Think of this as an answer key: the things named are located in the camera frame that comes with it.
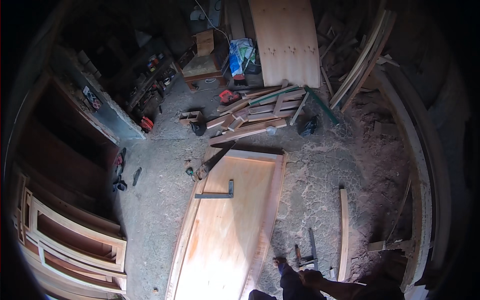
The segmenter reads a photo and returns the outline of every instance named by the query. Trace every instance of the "green strip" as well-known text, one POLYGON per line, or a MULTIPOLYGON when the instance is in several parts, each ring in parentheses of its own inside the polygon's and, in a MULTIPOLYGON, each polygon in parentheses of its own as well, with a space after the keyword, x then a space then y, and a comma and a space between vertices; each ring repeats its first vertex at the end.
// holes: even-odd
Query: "green strip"
POLYGON ((315 92, 308 85, 304 86, 304 89, 305 91, 310 93, 312 98, 315 99, 315 101, 317 101, 317 103, 325 111, 325 113, 327 113, 327 116, 330 118, 330 120, 332 120, 333 124, 335 124, 335 126, 338 126, 340 122, 337 120, 337 118, 335 118, 332 111, 323 103, 322 100, 320 100, 320 98, 315 94, 315 92))
POLYGON ((293 91, 296 91, 296 90, 298 90, 298 89, 299 89, 299 87, 296 86, 296 87, 293 87, 293 88, 291 88, 291 89, 289 89, 289 90, 286 90, 286 91, 283 91, 283 92, 280 92, 280 93, 276 93, 276 94, 270 95, 270 96, 265 97, 265 98, 260 99, 260 100, 253 101, 252 103, 250 103, 250 105, 257 104, 257 103, 260 102, 260 101, 264 101, 264 100, 270 99, 270 98, 272 98, 272 97, 275 97, 275 96, 278 96, 278 95, 281 95, 281 94, 284 94, 284 93, 293 92, 293 91))

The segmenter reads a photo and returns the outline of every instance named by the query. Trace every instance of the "white wire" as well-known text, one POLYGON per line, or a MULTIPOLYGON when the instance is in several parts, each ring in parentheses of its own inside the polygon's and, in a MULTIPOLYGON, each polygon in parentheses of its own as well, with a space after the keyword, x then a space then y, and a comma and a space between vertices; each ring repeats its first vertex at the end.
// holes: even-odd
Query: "white wire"
POLYGON ((223 34, 225 35, 225 37, 227 38, 227 41, 230 42, 230 40, 228 39, 227 34, 226 34, 225 32, 223 32, 223 31, 221 31, 220 29, 216 28, 216 27, 212 24, 212 22, 210 21, 210 18, 208 17, 207 13, 204 11, 204 8, 200 5, 200 3, 198 3, 197 0, 195 0, 195 2, 198 4, 198 6, 200 6, 200 9, 204 12, 205 17, 207 17, 207 21, 210 23, 210 25, 211 25, 213 28, 215 28, 216 30, 218 30, 218 31, 220 31, 221 33, 223 33, 223 34))

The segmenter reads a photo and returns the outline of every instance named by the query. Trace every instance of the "small wooden crate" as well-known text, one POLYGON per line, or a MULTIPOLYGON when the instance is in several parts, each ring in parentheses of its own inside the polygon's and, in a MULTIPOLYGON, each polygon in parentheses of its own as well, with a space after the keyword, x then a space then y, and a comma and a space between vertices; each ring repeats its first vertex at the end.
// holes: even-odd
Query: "small wooden crate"
POLYGON ((183 125, 190 125, 190 122, 200 122, 203 118, 202 113, 199 111, 188 111, 180 114, 179 121, 183 125))

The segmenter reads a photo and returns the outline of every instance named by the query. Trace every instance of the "person's hand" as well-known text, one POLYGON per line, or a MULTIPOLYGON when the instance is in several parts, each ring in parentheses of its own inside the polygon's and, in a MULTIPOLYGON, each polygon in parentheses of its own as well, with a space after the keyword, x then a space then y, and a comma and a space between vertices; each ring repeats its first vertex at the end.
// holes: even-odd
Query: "person's hand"
POLYGON ((299 275, 303 285, 310 288, 319 289, 319 286, 325 280, 322 273, 310 269, 299 271, 299 275))

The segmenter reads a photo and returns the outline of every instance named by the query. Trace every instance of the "concrete floor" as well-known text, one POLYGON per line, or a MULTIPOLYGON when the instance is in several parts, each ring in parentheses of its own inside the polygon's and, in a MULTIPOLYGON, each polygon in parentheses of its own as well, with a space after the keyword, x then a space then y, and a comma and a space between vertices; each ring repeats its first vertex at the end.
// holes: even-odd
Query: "concrete floor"
MULTIPOLYGON (((319 92, 322 99, 327 99, 325 89, 324 86, 319 92)), ((125 145, 123 179, 128 189, 116 195, 114 211, 128 238, 125 271, 129 299, 165 296, 177 236, 193 187, 185 169, 200 166, 207 140, 219 130, 212 128, 198 137, 189 126, 178 122, 178 115, 199 108, 207 119, 213 119, 219 105, 214 96, 221 91, 213 88, 191 94, 182 80, 177 81, 161 105, 163 114, 157 117, 147 140, 128 141, 125 145), (133 187, 133 173, 139 167, 143 172, 133 187)), ((340 185, 348 192, 347 281, 352 282, 352 274, 364 275, 378 259, 366 253, 366 245, 375 224, 384 229, 381 235, 390 230, 396 203, 403 196, 408 178, 401 140, 373 133, 374 121, 388 116, 366 114, 361 106, 353 106, 345 115, 336 109, 341 124, 335 127, 312 99, 307 101, 306 110, 308 116, 319 114, 319 129, 314 135, 300 137, 296 127, 287 126, 278 129, 274 136, 262 133, 238 142, 238 146, 283 148, 288 152, 269 255, 257 284, 258 289, 279 300, 282 299, 280 276, 270 260, 284 255, 294 264, 295 244, 302 255, 310 254, 309 227, 315 235, 319 270, 327 278, 330 267, 338 271, 340 185), (360 260, 351 265, 353 257, 360 260)))

